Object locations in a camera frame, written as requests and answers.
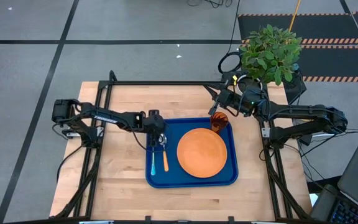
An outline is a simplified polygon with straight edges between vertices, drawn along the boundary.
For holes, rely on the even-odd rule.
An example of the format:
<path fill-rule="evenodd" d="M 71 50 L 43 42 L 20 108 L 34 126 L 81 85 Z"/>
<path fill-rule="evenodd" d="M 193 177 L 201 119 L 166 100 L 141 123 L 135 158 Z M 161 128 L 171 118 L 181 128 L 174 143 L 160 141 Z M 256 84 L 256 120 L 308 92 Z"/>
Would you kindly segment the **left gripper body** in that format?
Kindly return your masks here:
<path fill-rule="evenodd" d="M 154 139 L 159 139 L 165 133 L 165 120 L 159 110 L 149 110 L 143 118 L 143 133 L 150 134 Z"/>

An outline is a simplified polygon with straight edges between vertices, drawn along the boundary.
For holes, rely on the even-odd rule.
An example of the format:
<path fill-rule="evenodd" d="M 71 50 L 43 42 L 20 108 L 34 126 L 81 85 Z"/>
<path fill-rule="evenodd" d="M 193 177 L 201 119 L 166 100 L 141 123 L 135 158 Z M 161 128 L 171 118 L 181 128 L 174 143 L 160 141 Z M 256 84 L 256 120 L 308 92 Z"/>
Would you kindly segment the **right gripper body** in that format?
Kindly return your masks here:
<path fill-rule="evenodd" d="M 214 100 L 214 103 L 219 103 L 220 108 L 229 111 L 235 117 L 240 114 L 244 117 L 251 116 L 260 103 L 260 88 L 248 88 L 240 95 L 227 88 L 221 89 L 219 93 L 221 98 Z"/>

